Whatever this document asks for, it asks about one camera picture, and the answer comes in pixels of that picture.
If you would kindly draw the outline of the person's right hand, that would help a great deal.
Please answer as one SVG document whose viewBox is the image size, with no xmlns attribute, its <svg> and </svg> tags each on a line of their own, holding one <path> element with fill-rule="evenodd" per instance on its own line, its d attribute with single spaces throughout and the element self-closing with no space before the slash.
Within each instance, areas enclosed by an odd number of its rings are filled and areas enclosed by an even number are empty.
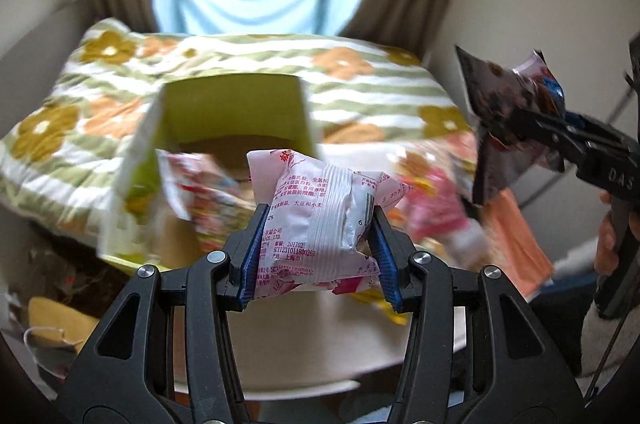
<svg viewBox="0 0 640 424">
<path fill-rule="evenodd" d="M 603 204 L 610 205 L 612 203 L 612 196 L 606 191 L 601 191 L 599 198 Z M 629 228 L 631 228 L 634 237 L 639 241 L 639 214 L 630 214 Z M 594 259 L 594 270 L 596 270 L 598 274 L 610 276 L 617 268 L 620 260 L 615 251 L 615 244 L 615 230 L 611 222 L 611 213 L 608 213 L 605 215 L 605 218 L 602 219 L 598 232 L 596 258 Z"/>
</svg>

